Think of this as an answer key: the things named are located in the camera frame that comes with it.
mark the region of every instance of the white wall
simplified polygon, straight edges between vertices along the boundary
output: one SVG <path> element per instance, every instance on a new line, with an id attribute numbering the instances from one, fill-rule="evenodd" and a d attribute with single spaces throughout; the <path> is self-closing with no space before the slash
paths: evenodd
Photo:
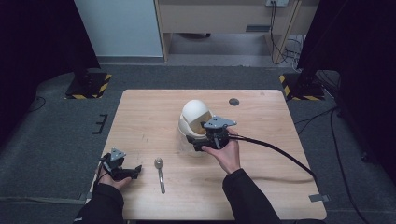
<path id="1" fill-rule="evenodd" d="M 75 2 L 96 56 L 163 56 L 153 0 Z"/>

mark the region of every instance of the black sleeve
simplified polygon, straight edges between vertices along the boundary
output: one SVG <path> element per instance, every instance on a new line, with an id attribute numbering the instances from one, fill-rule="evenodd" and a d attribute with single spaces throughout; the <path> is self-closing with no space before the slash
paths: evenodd
<path id="1" fill-rule="evenodd" d="M 281 223 L 267 197 L 243 169 L 224 178 L 223 190 L 236 223 Z"/>
<path id="2" fill-rule="evenodd" d="M 123 199 L 114 187 L 99 184 L 92 199 L 79 210 L 73 224 L 122 224 Z"/>

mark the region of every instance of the power outlet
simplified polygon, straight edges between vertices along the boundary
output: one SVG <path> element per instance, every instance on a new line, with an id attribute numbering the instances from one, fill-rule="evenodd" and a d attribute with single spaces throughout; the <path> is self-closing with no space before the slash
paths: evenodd
<path id="1" fill-rule="evenodd" d="M 272 7 L 274 2 L 277 7 L 286 7 L 289 3 L 289 0 L 266 0 L 265 5 L 268 7 Z"/>

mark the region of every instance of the spoon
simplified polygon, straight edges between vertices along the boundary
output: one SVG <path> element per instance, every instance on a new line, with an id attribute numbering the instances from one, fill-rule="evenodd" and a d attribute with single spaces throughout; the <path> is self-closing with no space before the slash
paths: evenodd
<path id="1" fill-rule="evenodd" d="M 163 168 L 163 159 L 155 159 L 154 165 L 158 169 L 158 175 L 160 176 L 161 192 L 165 194 L 165 186 L 163 185 L 163 171 L 161 170 L 161 168 Z"/>

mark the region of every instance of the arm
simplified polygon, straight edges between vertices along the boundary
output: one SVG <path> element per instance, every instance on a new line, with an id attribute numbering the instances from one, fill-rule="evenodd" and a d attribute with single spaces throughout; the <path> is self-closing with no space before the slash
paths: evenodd
<path id="1" fill-rule="evenodd" d="M 100 172 L 99 184 L 93 192 L 92 199 L 78 212 L 73 224 L 122 224 L 124 201 L 120 190 L 128 185 L 131 177 L 114 181 L 105 169 Z"/>
<path id="2" fill-rule="evenodd" d="M 230 128 L 227 130 L 231 134 L 238 134 Z M 214 156 L 227 173 L 223 190 L 237 223 L 281 223 L 268 199 L 241 169 L 239 144 L 236 140 L 230 140 L 220 150 L 211 147 L 202 147 L 202 150 Z"/>

